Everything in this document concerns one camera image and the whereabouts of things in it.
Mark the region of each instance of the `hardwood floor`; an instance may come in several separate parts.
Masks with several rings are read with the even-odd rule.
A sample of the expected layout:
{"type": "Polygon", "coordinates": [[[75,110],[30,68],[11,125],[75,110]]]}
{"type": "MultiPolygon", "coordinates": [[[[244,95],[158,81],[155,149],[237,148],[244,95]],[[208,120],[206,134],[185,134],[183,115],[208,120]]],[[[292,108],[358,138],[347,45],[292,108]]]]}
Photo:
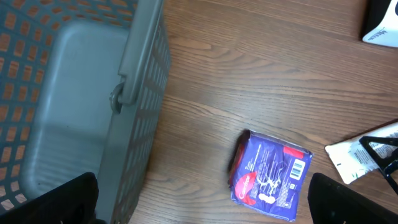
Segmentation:
{"type": "MultiPolygon", "coordinates": [[[[359,41],[366,5],[166,0],[172,68],[130,223],[285,223],[230,200],[227,167],[245,128],[315,154],[296,220],[312,223],[313,173],[341,182],[324,145],[398,117],[398,52],[359,41]]],[[[398,213],[378,172],[349,187],[398,213]]]]}

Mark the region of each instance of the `barcode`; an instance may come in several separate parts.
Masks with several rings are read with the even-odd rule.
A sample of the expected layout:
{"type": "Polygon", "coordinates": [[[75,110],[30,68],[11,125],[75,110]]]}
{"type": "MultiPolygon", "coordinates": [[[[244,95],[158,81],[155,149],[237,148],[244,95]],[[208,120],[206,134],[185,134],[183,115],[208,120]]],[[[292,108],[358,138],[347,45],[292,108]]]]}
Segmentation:
{"type": "MultiPolygon", "coordinates": [[[[385,138],[398,138],[398,133],[392,133],[385,138]]],[[[375,142],[370,142],[369,145],[379,154],[381,158],[386,158],[391,155],[391,153],[396,149],[395,146],[389,146],[386,144],[379,144],[375,142]]]]}
{"type": "Polygon", "coordinates": [[[295,180],[300,180],[305,167],[305,162],[301,160],[294,160],[292,171],[290,172],[290,177],[295,180]]]}

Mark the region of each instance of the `gray plastic basket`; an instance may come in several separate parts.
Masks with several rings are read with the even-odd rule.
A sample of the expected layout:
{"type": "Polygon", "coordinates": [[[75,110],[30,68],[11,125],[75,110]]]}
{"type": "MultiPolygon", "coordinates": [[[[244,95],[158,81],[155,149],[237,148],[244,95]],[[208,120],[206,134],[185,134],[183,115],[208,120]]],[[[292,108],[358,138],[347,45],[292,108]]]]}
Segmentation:
{"type": "Polygon", "coordinates": [[[171,63],[162,5],[0,0],[0,214],[90,171],[97,218],[129,221],[171,63]]]}

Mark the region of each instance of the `black plastic item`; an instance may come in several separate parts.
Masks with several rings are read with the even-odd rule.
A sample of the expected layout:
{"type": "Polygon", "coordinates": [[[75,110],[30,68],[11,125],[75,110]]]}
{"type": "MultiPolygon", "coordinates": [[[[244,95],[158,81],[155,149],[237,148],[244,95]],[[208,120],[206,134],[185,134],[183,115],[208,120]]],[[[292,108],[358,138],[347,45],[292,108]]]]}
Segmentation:
{"type": "Polygon", "coordinates": [[[364,136],[359,140],[359,142],[379,166],[379,171],[383,175],[383,177],[388,181],[389,185],[392,187],[392,189],[394,189],[396,194],[398,194],[398,185],[391,177],[391,174],[398,169],[398,150],[395,149],[392,152],[391,156],[382,159],[370,145],[371,142],[374,142],[398,147],[398,139],[364,136]]]}
{"type": "Polygon", "coordinates": [[[316,173],[308,190],[314,224],[396,224],[398,215],[316,173]]]}
{"type": "Polygon", "coordinates": [[[391,0],[368,0],[368,2],[361,38],[381,23],[390,6],[391,0]]]}
{"type": "Polygon", "coordinates": [[[1,215],[0,223],[99,223],[94,215],[97,199],[97,180],[92,172],[87,172],[1,215]]]}

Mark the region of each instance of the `purple wrapper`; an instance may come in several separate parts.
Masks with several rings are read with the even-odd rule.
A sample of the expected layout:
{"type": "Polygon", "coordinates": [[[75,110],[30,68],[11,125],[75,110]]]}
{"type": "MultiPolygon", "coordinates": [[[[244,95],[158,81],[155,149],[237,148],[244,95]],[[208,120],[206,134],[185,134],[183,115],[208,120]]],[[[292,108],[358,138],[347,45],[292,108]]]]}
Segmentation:
{"type": "Polygon", "coordinates": [[[265,215],[294,221],[313,154],[250,131],[240,142],[229,187],[231,199],[265,215]]]}

